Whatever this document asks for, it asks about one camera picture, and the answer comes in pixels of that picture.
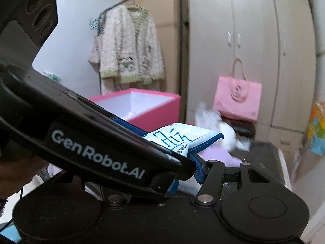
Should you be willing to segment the large blue wipes pack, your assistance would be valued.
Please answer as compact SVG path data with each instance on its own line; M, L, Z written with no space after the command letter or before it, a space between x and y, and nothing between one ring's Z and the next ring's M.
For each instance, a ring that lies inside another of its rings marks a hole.
M198 153L210 147L219 139L223 139L224 135L219 131L174 123L152 131L146 134L144 138L181 154L196 163L196 171L190 179L186 181L175 179L168 190L171 194L180 191L196 196L207 176L205 173L207 164Z

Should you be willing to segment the purple plush toy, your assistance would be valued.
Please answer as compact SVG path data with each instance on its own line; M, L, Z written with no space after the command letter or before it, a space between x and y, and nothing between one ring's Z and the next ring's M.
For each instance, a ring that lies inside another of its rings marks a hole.
M230 155L230 153L222 147L212 147L206 148L202 152L199 152L198 155L206 160L217 160L223 162L226 167L239 168L242 161L236 157Z

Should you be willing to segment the pink cardboard box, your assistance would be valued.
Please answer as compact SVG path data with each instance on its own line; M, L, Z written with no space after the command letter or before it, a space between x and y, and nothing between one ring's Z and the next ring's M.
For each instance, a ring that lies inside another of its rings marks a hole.
M141 89L127 89L89 99L106 111L152 132L179 122L181 96Z

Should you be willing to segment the white brown plush toy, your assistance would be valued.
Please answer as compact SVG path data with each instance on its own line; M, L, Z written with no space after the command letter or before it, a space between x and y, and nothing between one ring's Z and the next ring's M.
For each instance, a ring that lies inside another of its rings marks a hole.
M228 152L235 149L250 151L251 141L249 139L238 139L234 129L225 122L220 123L219 127L220 132L224 135L224 138L219 142L223 149Z

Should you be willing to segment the black suitcase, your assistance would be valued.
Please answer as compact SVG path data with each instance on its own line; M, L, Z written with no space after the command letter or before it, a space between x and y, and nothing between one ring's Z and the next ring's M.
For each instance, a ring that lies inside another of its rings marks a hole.
M234 120L226 117L222 117L222 120L231 126L239 136L251 139L255 138L256 129L252 122Z

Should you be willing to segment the white mesh bath pouf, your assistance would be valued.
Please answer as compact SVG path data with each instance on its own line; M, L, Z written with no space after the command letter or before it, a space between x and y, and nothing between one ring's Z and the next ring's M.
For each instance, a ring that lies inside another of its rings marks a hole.
M206 104L203 102L198 104L194 118L197 127L214 131L220 130L220 123L222 122L220 112L206 109Z

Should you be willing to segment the cream green knit cardigan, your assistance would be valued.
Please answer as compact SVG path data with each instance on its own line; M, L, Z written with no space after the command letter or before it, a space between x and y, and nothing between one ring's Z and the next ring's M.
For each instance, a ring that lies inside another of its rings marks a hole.
M136 5L105 13L88 61L99 74L102 95L128 88L160 90L165 79L154 19Z

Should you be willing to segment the pink paper tote bag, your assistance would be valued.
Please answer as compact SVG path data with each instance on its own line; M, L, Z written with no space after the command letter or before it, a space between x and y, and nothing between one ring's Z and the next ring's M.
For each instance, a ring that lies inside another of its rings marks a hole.
M247 79L243 65L240 65L242 78L236 79L237 63L242 63L238 57L234 59L229 75L218 78L213 109L229 119L256 122L262 98L262 85Z

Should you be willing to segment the colourful hanging gift bag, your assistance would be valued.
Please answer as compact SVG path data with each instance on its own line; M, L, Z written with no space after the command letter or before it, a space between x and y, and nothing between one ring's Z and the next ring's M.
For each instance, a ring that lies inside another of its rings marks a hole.
M307 129L307 138L310 143L310 150L324 156L325 151L325 120L324 120L324 102L314 102L309 125Z

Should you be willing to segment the black clothes rack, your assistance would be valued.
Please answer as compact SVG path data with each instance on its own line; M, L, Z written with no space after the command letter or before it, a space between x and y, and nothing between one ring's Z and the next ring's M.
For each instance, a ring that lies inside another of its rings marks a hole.
M165 67L165 80L160 90L181 96L180 121L186 119L189 49L188 49L188 0L122 0L108 7L97 18L90 20L90 27L97 33L107 11L120 4L146 9L156 25Z

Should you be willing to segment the beige wardrobe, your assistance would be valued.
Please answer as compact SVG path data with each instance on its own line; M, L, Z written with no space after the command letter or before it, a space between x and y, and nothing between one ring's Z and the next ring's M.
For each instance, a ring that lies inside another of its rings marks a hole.
M211 109L219 77L238 73L262 85L255 138L282 150L291 166L315 91L316 42L309 0L188 0L190 67L186 121Z

